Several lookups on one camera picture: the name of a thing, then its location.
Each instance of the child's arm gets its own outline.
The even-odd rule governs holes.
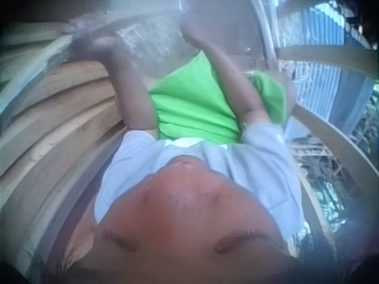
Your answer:
[[[193,15],[185,16],[181,27],[184,39],[207,55],[241,124],[249,126],[257,122],[271,122],[256,89],[227,54],[207,39],[197,23]]]

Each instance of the curved wooden board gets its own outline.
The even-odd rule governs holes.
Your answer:
[[[63,91],[26,110],[0,137],[0,176],[42,136],[114,94],[108,79],[99,80]]]
[[[15,115],[56,93],[106,77],[108,77],[108,72],[98,62],[82,61],[63,64],[30,91],[15,110]]]
[[[40,49],[31,49],[30,51],[25,51],[19,56],[5,54],[1,56],[0,60],[0,83],[7,82],[11,80],[18,72],[21,72],[23,68],[30,62],[30,60],[38,54]]]
[[[275,51],[281,60],[322,62],[379,79],[376,50],[345,46],[288,46]]]
[[[27,46],[17,47],[10,50],[2,50],[0,64],[9,63],[13,60],[18,60],[24,56],[28,56],[29,54],[37,54],[50,43],[51,42],[28,44]]]
[[[123,124],[112,128],[65,174],[44,201],[23,237],[15,267],[26,275],[33,257],[46,262],[55,239],[75,206],[104,163],[120,146]]]
[[[106,25],[97,28],[97,31],[108,30],[110,28],[117,29],[122,26],[143,21],[152,15],[166,15],[176,11],[172,4],[161,5],[159,9],[151,10],[151,7],[145,6],[142,11],[129,11],[129,13],[121,15],[123,18],[109,17],[109,22]],[[1,120],[1,133],[8,128],[9,122],[17,109],[17,107],[25,100],[28,91],[36,86],[45,75],[55,67],[58,67],[61,62],[68,58],[70,52],[70,45],[72,35],[64,35],[58,38],[53,43],[49,44],[46,48],[42,49],[37,56],[35,56],[30,64],[14,77],[0,93],[0,120]]]
[[[15,46],[36,41],[55,40],[62,35],[65,25],[62,22],[18,22],[6,31],[1,45]]]
[[[5,259],[13,262],[23,235],[58,181],[120,121],[112,98],[55,129],[3,177],[0,188]]]
[[[332,151],[359,186],[370,208],[378,211],[379,172],[365,154],[341,131],[307,108],[296,105],[293,116]]]

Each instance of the wooden structure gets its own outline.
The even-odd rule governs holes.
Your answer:
[[[278,49],[274,46],[263,5],[252,0],[252,6],[259,15],[269,69],[278,68],[278,59],[309,60],[375,76],[377,65],[368,60],[368,54],[372,57],[371,51],[364,54],[352,51],[366,60],[356,65],[355,60],[331,58],[327,52],[323,54],[314,48],[311,53]],[[160,6],[155,12],[172,12],[175,8]],[[120,28],[153,16],[146,11],[123,15],[124,18],[110,18],[107,26]],[[33,42],[33,45],[5,54],[9,66],[23,65],[23,68],[9,73],[4,82],[10,81],[0,94],[2,257],[32,279],[35,259],[47,262],[64,253],[83,214],[83,208],[78,209],[76,205],[86,194],[90,194],[86,204],[93,199],[86,189],[96,191],[107,161],[117,150],[124,133],[114,90],[104,68],[94,62],[62,64],[69,54],[71,37],[54,35],[52,28],[45,34],[39,31],[36,37],[15,36],[6,42],[7,45]],[[337,49],[346,52],[342,54],[350,52],[343,47],[334,47],[331,51],[337,52]],[[344,164],[376,214],[379,173],[362,151],[305,107],[297,105],[294,117]],[[328,149],[321,150],[330,155]],[[324,234],[333,244],[320,204],[300,170],[298,174],[311,232]]]

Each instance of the sleeve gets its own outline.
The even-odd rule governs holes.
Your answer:
[[[97,223],[120,195],[143,179],[144,173],[149,173],[144,167],[148,166],[146,160],[150,158],[153,150],[147,151],[147,148],[152,149],[157,143],[153,136],[144,131],[130,131],[125,134],[120,148],[102,177],[94,209]]]
[[[251,147],[257,160],[250,171],[255,172],[259,200],[269,209],[286,239],[303,227],[304,213],[301,186],[294,160],[284,143],[282,129],[272,124],[250,126],[242,135],[244,145]]]
[[[117,162],[129,159],[156,142],[155,138],[145,131],[129,131],[113,157],[110,167]]]

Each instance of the corrugated metal sheet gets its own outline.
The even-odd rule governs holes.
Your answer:
[[[296,45],[344,45],[344,20],[329,4],[304,9],[299,13],[302,36]],[[328,120],[338,91],[341,68],[318,63],[296,63],[295,84],[298,100]],[[285,136],[287,140],[304,137],[309,131],[291,118]]]

